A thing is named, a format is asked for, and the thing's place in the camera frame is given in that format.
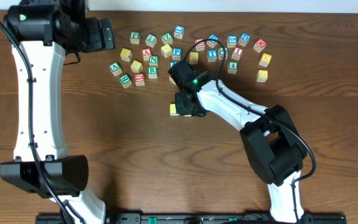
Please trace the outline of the yellow C letter block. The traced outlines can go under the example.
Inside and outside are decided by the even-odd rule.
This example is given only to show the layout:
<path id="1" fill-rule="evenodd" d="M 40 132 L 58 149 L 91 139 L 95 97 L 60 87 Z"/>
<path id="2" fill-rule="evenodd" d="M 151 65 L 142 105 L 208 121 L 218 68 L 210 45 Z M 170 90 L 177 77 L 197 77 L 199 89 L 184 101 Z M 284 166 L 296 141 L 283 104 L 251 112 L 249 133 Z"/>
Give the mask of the yellow C letter block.
<path id="1" fill-rule="evenodd" d="M 177 109 L 174 103 L 170 104 L 170 115 L 171 116 L 178 116 Z"/>

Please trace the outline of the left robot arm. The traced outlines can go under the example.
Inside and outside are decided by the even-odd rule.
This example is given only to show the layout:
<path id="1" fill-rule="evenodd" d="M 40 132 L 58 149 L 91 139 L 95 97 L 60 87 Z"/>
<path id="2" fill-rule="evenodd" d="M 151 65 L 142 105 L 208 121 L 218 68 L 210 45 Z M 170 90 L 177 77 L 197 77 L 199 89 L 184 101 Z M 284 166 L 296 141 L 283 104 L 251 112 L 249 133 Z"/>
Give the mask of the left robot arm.
<path id="1" fill-rule="evenodd" d="M 19 126 L 12 161 L 0 165 L 2 180 L 56 202 L 59 215 L 37 223 L 113 223 L 92 191 L 88 160 L 68 154 L 62 128 L 62 71 L 68 54 L 114 48 L 109 19 L 86 17 L 85 0 L 21 1 L 4 16 L 19 87 Z"/>

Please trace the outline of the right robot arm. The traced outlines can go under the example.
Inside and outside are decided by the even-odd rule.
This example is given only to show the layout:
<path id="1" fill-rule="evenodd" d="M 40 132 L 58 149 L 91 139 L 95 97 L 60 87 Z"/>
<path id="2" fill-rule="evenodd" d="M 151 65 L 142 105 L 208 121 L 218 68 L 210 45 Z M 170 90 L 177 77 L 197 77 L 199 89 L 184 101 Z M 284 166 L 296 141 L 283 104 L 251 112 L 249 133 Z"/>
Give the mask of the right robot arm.
<path id="1" fill-rule="evenodd" d="M 313 175 L 302 175 L 301 169 L 303 159 L 313 159 L 314 155 L 287 110 L 248 101 L 226 87 L 217 75 L 199 74 L 184 60 L 172 65 L 168 73 L 180 90 L 175 95 L 176 112 L 198 117 L 212 112 L 235 127 L 251 168 L 268 185 L 272 218 L 285 223 L 301 221 L 304 210 L 299 182 Z"/>

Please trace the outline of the green R letter block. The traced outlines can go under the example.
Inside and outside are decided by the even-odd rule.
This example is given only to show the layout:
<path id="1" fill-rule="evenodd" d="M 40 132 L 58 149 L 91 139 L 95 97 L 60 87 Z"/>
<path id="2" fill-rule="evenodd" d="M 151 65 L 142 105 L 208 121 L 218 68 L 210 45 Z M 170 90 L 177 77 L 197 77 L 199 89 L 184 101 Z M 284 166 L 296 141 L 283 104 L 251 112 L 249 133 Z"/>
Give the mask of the green R letter block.
<path id="1" fill-rule="evenodd" d="M 148 67 L 147 74 L 150 79 L 158 78 L 158 67 L 156 66 Z"/>

